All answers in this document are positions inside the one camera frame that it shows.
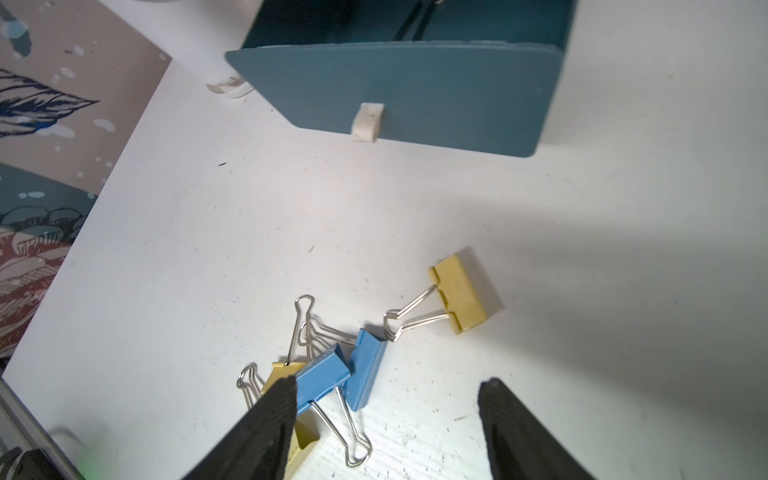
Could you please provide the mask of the teal drawer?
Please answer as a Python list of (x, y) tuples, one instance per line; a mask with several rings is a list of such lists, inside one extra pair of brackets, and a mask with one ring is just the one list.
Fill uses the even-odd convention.
[(292, 125), (529, 157), (573, 1), (266, 1), (227, 62)]

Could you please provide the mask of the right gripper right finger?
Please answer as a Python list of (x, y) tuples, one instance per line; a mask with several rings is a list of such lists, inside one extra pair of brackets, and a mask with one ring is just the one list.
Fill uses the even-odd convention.
[(478, 406), (495, 479), (593, 479), (500, 379), (481, 384)]

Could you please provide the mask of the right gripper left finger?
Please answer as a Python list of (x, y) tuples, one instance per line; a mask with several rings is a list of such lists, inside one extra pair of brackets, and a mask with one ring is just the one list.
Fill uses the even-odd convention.
[(282, 479), (296, 417), (296, 380), (279, 379), (185, 478)]

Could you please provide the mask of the blue binder clip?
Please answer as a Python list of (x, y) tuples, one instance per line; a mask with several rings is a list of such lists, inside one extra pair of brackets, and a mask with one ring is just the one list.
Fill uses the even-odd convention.
[(297, 413), (303, 414), (311, 401), (318, 402), (337, 387), (352, 411), (364, 408), (388, 344), (386, 339), (360, 329), (348, 357), (336, 343), (311, 360), (296, 374)]
[[(312, 355), (313, 343), (310, 339), (309, 328), (314, 304), (315, 298), (310, 294), (303, 294), (294, 300), (296, 319), (287, 358), (284, 363), (285, 366), (288, 366), (297, 357), (296, 352), (300, 347), (301, 334), (305, 332), (303, 346), (307, 351), (308, 362), (295, 374), (297, 414), (300, 415), (307, 411), (312, 411), (342, 446), (346, 467), (352, 470), (360, 469), (370, 459), (373, 446), (368, 437), (358, 430), (342, 391), (344, 382), (351, 378), (351, 371), (340, 345), (336, 343), (319, 356), (314, 357)], [(344, 419), (351, 434), (350, 440), (344, 437), (339, 428), (320, 406), (320, 401), (331, 392), (335, 393), (341, 405)]]

